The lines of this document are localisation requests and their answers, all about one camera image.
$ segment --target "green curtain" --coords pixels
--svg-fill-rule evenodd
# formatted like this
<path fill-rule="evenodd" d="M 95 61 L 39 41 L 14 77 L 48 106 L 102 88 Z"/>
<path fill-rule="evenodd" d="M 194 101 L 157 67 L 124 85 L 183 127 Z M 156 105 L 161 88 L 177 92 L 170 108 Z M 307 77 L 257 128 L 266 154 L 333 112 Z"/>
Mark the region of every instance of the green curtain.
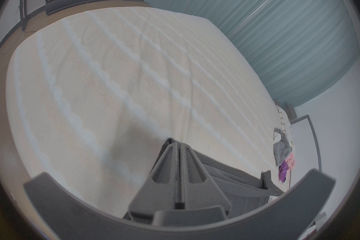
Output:
<path fill-rule="evenodd" d="M 266 0 L 146 0 L 209 19 L 229 36 Z M 360 54 L 342 0 L 269 0 L 230 37 L 272 98 L 294 107 L 337 82 Z"/>

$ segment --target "brown floor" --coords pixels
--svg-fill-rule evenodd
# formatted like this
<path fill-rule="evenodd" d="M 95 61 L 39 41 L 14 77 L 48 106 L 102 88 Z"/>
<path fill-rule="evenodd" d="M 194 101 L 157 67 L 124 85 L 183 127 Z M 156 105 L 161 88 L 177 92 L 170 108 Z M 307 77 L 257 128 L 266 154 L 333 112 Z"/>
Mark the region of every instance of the brown floor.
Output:
<path fill-rule="evenodd" d="M 21 162 L 9 126 L 5 100 L 5 82 L 10 58 L 15 48 L 27 37 L 57 20 L 83 11 L 123 6 L 150 7 L 150 5 L 145 2 L 113 0 L 82 4 L 59 11 L 50 16 L 46 16 L 45 12 L 42 12 L 29 20 L 25 31 L 21 31 L 21 28 L 17 29 L 0 47 L 0 183 L 17 211 L 24 216 L 27 222 L 35 224 L 49 239 L 58 238 L 41 220 L 25 194 L 23 184 L 30 180 L 30 176 Z M 3 197 L 0 195 L 0 238 L 33 238 L 34 235 L 30 236 L 26 234 L 27 236 L 24 236 L 24 233 L 20 232 L 19 227 L 14 226 L 14 219 L 16 219 L 14 215 L 16 212 L 10 212 L 11 206 L 6 205 L 7 199 L 5 198 L 5 195 L 3 195 Z"/>

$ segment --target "purple cloth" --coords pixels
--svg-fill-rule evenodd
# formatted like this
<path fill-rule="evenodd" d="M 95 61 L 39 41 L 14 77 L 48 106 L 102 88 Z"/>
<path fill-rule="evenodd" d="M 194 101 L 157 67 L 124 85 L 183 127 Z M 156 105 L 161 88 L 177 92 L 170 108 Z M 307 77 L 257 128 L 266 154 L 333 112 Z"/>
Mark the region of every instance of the purple cloth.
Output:
<path fill-rule="evenodd" d="M 282 162 L 282 164 L 279 167 L 279 180 L 284 183 L 286 180 L 286 172 L 289 170 L 288 164 L 285 162 L 285 160 Z"/>

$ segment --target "bed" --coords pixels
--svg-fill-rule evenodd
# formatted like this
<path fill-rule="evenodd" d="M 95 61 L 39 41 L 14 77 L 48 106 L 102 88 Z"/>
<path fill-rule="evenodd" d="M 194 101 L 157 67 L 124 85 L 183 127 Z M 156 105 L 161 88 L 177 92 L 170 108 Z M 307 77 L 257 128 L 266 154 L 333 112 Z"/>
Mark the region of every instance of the bed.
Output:
<path fill-rule="evenodd" d="M 287 117 L 204 18 L 148 7 L 68 16 L 17 47 L 6 102 L 29 175 L 48 172 L 114 216 L 126 213 L 168 137 L 258 178 L 271 170 L 277 187 L 289 187 L 272 152 Z"/>

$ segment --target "pile of clothes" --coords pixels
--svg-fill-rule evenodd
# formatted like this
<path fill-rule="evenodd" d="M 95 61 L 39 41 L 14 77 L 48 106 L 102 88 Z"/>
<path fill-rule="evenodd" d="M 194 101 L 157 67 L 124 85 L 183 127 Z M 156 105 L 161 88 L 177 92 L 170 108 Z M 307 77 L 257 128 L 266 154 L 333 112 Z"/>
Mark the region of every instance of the pile of clothes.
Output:
<path fill-rule="evenodd" d="M 285 133 L 279 129 L 274 130 L 274 157 L 276 166 L 279 167 L 279 180 L 284 183 L 288 170 L 292 170 L 296 160 L 293 148 L 290 146 Z"/>

